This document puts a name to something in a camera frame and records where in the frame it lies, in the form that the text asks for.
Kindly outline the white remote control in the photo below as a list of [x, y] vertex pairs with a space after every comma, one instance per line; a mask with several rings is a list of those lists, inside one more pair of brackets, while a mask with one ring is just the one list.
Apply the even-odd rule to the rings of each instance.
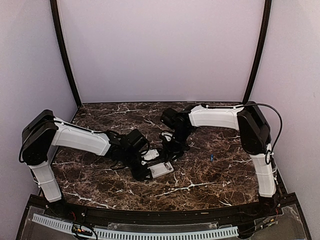
[[148, 169], [151, 171], [151, 176], [153, 179], [164, 176], [174, 171], [174, 168], [169, 161], [149, 166]]

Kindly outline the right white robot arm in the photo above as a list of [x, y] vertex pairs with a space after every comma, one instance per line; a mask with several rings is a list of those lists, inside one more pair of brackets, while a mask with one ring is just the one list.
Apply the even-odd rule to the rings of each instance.
[[260, 110], [262, 106], [250, 101], [234, 106], [191, 105], [181, 111], [167, 108], [160, 120], [173, 132], [161, 133], [159, 137], [164, 151], [175, 156], [189, 149], [187, 139], [198, 127], [239, 131], [241, 146], [253, 161], [259, 196], [264, 198], [255, 205], [255, 213], [266, 217], [275, 208], [271, 198], [276, 193], [276, 177], [272, 168], [276, 141], [271, 138], [271, 127]]

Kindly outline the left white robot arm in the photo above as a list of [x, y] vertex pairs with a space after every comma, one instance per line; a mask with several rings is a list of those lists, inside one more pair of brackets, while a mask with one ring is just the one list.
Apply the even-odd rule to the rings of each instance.
[[94, 131], [56, 118], [46, 109], [23, 129], [18, 160], [29, 166], [44, 197], [51, 203], [51, 210], [58, 217], [67, 218], [71, 208], [62, 200], [63, 193], [49, 163], [50, 147], [73, 148], [121, 162], [130, 169], [135, 180], [144, 181], [152, 177], [152, 171], [142, 164], [141, 149], [147, 144], [138, 129], [128, 134]]

